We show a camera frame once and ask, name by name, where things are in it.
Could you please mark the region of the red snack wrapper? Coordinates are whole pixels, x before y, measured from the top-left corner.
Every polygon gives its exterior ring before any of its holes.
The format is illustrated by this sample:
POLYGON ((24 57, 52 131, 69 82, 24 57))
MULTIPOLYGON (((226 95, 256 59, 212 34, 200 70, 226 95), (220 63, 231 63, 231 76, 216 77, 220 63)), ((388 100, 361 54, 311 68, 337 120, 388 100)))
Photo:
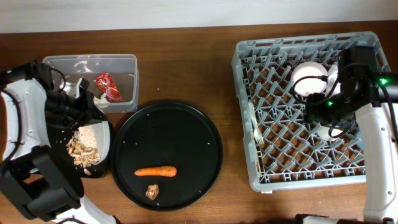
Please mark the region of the red snack wrapper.
POLYGON ((105 98, 110 103, 120 103, 123 101, 122 96, 107 72, 102 73, 95 79, 96 86, 105 94, 105 98))

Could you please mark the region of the pink saucer bowl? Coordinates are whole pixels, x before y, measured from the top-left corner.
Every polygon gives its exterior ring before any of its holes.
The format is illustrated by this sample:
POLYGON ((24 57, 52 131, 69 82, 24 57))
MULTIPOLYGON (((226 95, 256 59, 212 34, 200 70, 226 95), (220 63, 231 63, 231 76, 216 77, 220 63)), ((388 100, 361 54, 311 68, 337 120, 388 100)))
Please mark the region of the pink saucer bowl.
POLYGON ((326 68, 317 62, 304 62, 298 65, 291 74, 296 84, 294 92, 307 97, 312 93, 321 93, 326 89, 327 81, 318 77, 327 76, 326 68))

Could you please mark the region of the cream cup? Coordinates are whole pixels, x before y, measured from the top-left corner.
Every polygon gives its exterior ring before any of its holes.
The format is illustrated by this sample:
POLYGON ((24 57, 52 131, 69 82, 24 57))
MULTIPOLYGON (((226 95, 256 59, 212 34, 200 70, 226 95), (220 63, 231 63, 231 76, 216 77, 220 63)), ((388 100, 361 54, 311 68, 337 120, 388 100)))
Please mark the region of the cream cup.
POLYGON ((329 135, 329 127, 326 126, 321 126, 319 128, 319 130, 317 131, 317 134, 319 135, 319 137, 325 141, 335 141, 336 138, 333 138, 333 136, 337 136, 339 134, 341 134, 343 131, 341 129, 333 129, 331 131, 331 135, 332 137, 329 135))

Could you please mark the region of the brown food scrap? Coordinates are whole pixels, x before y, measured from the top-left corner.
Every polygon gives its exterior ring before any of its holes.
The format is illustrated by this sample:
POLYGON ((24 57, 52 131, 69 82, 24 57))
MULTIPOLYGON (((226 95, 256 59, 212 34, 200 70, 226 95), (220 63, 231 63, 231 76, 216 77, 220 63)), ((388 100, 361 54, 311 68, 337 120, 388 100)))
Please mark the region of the brown food scrap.
POLYGON ((146 197, 154 200, 159 194, 159 186, 157 184, 149 185, 146 191, 146 197))

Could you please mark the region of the white plastic fork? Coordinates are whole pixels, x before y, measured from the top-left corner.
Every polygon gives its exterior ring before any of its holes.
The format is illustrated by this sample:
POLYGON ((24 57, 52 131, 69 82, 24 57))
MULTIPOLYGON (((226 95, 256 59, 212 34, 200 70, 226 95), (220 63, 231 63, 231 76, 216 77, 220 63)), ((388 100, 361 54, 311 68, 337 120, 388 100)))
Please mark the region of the white plastic fork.
POLYGON ((252 102, 248 103, 248 107, 249 107, 249 113, 250 113, 250 117, 251 117, 251 122, 252 125, 254 127, 254 139, 256 141, 256 143, 258 145, 262 145, 264 144, 264 139, 262 136, 262 133, 259 129, 258 123, 257 123, 257 118, 256 118, 256 114, 255 114, 255 110, 254 110, 254 105, 252 102))

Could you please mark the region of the orange carrot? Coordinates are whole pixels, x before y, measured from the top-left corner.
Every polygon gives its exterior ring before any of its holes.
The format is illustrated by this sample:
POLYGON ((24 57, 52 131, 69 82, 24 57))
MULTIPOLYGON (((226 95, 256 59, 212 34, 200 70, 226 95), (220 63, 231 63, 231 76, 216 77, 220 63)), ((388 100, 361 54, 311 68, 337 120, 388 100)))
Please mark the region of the orange carrot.
POLYGON ((160 166, 160 167, 148 167, 138 169, 134 172, 136 176, 160 176, 160 177, 175 177, 177 175, 177 169, 173 166, 160 166))

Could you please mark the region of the grey plate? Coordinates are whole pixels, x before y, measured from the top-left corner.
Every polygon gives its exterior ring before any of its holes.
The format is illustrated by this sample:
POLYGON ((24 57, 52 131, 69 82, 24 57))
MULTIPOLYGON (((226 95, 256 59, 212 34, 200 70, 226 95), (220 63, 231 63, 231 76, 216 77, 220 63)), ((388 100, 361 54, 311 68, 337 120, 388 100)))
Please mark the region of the grey plate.
POLYGON ((99 153, 101 155, 100 162, 103 162, 108 155, 109 147, 111 145, 111 132, 109 123, 107 121, 102 121, 101 123, 87 126, 91 126, 94 129, 95 139, 98 144, 99 153))

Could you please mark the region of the blue cup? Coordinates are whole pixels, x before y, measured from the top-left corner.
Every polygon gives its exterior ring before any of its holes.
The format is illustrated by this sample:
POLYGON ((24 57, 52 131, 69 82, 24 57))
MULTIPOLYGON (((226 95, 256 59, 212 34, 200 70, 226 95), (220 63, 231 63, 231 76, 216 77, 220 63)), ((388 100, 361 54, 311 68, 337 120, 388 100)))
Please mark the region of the blue cup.
POLYGON ((358 140, 356 145, 360 148, 360 150, 363 150, 364 144, 363 144, 363 137, 362 137, 361 131, 358 131, 356 133, 355 138, 358 140))

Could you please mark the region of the wooden chopstick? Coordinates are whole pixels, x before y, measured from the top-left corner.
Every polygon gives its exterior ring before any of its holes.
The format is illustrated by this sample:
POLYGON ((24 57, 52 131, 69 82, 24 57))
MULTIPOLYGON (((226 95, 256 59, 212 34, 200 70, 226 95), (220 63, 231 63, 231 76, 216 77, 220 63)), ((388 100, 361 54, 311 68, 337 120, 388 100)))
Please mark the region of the wooden chopstick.
POLYGON ((259 173, 260 178, 262 178, 261 155, 259 156, 258 153, 257 153, 256 159, 257 159, 257 170, 258 170, 258 173, 259 173))

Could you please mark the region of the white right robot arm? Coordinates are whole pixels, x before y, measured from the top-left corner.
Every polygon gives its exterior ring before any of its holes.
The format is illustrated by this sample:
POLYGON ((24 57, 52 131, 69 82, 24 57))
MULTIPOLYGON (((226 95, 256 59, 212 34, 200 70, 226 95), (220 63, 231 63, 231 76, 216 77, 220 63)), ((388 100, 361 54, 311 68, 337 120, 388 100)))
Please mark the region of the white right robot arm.
POLYGON ((365 223, 397 223, 397 74, 377 63, 374 47, 342 50, 329 70, 305 62, 293 70, 304 119, 338 139, 359 127, 366 168, 365 223))

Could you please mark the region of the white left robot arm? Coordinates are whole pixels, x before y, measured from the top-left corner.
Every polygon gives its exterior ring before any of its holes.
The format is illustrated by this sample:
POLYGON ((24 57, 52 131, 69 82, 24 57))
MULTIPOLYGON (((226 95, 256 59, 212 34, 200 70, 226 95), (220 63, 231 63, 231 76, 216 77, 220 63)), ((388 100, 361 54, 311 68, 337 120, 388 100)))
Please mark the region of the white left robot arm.
POLYGON ((1 153, 1 192, 28 220, 55 223, 119 223, 86 196, 80 176, 50 144, 48 126, 77 130, 101 124, 89 81, 81 78, 69 95, 55 85, 53 67, 36 60, 1 72, 6 135, 1 153))

